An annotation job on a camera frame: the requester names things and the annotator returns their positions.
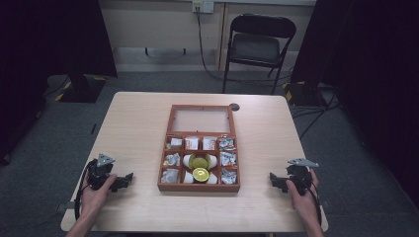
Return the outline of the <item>person's right hand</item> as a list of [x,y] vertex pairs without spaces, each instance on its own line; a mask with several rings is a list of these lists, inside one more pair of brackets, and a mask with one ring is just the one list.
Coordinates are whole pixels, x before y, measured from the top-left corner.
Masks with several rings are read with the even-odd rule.
[[313,169],[310,170],[310,175],[312,178],[312,183],[309,190],[301,196],[294,183],[292,181],[286,181],[287,187],[289,189],[289,193],[292,196],[293,200],[293,208],[296,210],[298,215],[302,219],[310,220],[313,219],[317,222],[317,204],[318,204],[318,194],[317,194],[317,187],[318,187],[318,179]]

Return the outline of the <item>black curtain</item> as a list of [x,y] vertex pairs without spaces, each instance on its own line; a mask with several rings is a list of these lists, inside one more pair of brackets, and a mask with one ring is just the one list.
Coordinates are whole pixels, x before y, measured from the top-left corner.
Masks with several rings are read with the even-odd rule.
[[62,74],[118,75],[99,0],[0,0],[0,165]]
[[292,79],[333,85],[419,207],[419,0],[316,0]]

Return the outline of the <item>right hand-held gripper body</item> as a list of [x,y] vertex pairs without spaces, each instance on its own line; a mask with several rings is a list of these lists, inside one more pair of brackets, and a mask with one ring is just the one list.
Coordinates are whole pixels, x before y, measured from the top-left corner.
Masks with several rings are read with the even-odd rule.
[[311,187],[312,178],[309,169],[318,168],[319,164],[305,158],[289,160],[287,167],[290,180],[294,183],[298,193],[303,196],[305,191]]

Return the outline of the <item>black stand base striped tape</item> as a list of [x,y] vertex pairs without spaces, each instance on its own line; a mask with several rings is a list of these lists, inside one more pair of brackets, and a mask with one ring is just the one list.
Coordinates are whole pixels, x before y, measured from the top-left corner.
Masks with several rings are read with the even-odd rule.
[[287,82],[283,85],[287,101],[297,107],[325,107],[326,102],[317,86],[311,87],[305,81]]
[[67,83],[55,98],[61,103],[95,103],[107,80],[99,76],[70,74]]

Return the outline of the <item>crumpled grey packet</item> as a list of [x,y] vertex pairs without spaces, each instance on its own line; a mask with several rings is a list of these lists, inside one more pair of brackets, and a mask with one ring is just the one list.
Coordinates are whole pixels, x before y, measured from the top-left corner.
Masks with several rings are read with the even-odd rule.
[[168,154],[165,156],[163,164],[165,166],[179,166],[180,165],[180,155],[178,153]]
[[183,147],[183,139],[177,137],[169,137],[166,142],[167,149],[181,149]]
[[178,182],[178,169],[166,169],[162,172],[161,182],[165,184],[176,184]]

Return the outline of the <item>round container with green lid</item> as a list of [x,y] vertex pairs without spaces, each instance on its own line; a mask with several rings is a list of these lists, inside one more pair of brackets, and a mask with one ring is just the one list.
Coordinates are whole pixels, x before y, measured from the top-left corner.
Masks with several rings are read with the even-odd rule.
[[192,175],[196,183],[206,183],[210,178],[210,173],[205,168],[194,169]]
[[210,168],[210,161],[211,158],[209,154],[203,156],[191,154],[187,165],[190,169],[204,168],[208,170]]

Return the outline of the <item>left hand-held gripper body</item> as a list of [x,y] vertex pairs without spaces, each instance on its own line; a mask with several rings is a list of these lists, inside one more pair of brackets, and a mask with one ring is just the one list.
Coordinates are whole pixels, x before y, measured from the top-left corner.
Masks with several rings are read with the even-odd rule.
[[87,183],[93,190],[96,191],[105,184],[113,169],[114,162],[114,158],[102,153],[91,162]]

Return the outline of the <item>black folding chair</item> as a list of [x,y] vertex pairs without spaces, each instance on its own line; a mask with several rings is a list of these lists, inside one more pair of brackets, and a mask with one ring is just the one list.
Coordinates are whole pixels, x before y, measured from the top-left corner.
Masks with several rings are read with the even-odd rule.
[[290,19],[280,16],[246,13],[235,17],[229,28],[222,92],[225,92],[229,64],[244,64],[277,69],[271,94],[278,85],[285,57],[296,33]]

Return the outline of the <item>brown wooden compartment box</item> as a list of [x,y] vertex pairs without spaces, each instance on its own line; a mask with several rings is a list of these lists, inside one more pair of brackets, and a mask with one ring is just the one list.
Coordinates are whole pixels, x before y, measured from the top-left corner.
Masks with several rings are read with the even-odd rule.
[[[203,149],[203,137],[214,136],[217,138],[215,150]],[[183,139],[183,147],[181,149],[167,149],[166,142],[169,137],[177,137]],[[186,150],[185,138],[197,137],[199,141],[198,150]],[[220,150],[218,140],[222,137],[232,137],[236,146],[235,150]],[[236,154],[236,165],[233,167],[224,167],[220,164],[221,152],[233,152]],[[168,154],[178,153],[180,155],[179,166],[165,166],[164,158]],[[183,165],[185,155],[197,154],[200,156],[209,154],[217,158],[217,166],[208,169],[209,173],[217,176],[216,184],[184,183],[186,172],[193,173],[194,169],[187,168]],[[162,172],[166,169],[178,169],[178,182],[176,184],[165,184],[161,182]],[[233,185],[224,184],[221,181],[221,170],[228,169],[237,172],[237,182]],[[239,152],[238,142],[235,132],[235,123],[233,112],[229,106],[197,106],[197,105],[174,105],[171,108],[165,140],[162,150],[162,157],[159,168],[159,178],[157,180],[158,189],[161,192],[207,192],[207,193],[237,193],[240,190],[240,169],[239,169]]]

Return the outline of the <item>white wall socket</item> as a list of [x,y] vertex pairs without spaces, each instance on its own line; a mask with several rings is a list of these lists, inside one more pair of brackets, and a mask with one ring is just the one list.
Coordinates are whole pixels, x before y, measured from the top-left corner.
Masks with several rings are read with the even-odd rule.
[[212,14],[214,12],[214,2],[210,0],[193,0],[192,11],[195,13]]

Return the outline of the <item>white packet with blue print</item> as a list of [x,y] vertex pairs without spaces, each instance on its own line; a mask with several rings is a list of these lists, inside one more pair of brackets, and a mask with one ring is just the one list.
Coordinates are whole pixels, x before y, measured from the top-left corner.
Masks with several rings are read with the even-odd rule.
[[222,137],[218,140],[220,150],[235,150],[236,146],[232,137]]
[[221,181],[227,185],[235,184],[237,182],[237,172],[228,169],[222,169]]
[[233,167],[236,165],[236,154],[233,152],[221,152],[220,164],[224,167]]

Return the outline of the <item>person's left hand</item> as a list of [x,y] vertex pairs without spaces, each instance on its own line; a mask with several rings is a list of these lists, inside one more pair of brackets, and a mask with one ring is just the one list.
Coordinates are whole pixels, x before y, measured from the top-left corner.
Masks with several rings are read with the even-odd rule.
[[111,185],[117,178],[116,174],[112,174],[105,182],[105,184],[98,190],[93,190],[87,183],[87,179],[84,179],[82,185],[82,197],[81,197],[81,216],[95,217],[98,215],[102,207],[105,205],[107,195]]

